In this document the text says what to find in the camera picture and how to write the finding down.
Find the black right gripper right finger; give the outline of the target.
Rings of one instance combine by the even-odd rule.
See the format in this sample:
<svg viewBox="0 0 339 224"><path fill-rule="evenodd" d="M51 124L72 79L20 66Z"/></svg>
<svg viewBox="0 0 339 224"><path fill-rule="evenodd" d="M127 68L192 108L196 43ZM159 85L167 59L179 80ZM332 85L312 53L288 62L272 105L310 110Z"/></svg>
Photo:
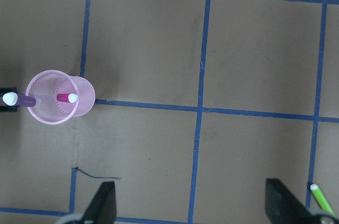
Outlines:
<svg viewBox="0 0 339 224"><path fill-rule="evenodd" d="M338 223L329 212L310 212L277 178L265 181L265 214L270 223Z"/></svg>

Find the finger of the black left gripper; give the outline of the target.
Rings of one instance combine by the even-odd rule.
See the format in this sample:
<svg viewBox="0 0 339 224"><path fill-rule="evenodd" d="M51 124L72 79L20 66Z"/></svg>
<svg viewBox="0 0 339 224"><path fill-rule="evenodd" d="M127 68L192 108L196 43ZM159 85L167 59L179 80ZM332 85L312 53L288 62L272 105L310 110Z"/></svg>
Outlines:
<svg viewBox="0 0 339 224"><path fill-rule="evenodd" d="M16 87L1 87L1 112L17 112Z"/></svg>

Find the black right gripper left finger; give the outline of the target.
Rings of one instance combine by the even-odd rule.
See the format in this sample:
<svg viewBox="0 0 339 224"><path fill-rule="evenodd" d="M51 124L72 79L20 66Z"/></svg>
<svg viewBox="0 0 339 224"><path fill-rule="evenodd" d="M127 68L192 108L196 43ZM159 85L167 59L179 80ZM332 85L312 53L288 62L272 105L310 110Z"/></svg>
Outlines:
<svg viewBox="0 0 339 224"><path fill-rule="evenodd" d="M115 182L103 182L84 213L67 214L59 223L115 223L117 200Z"/></svg>

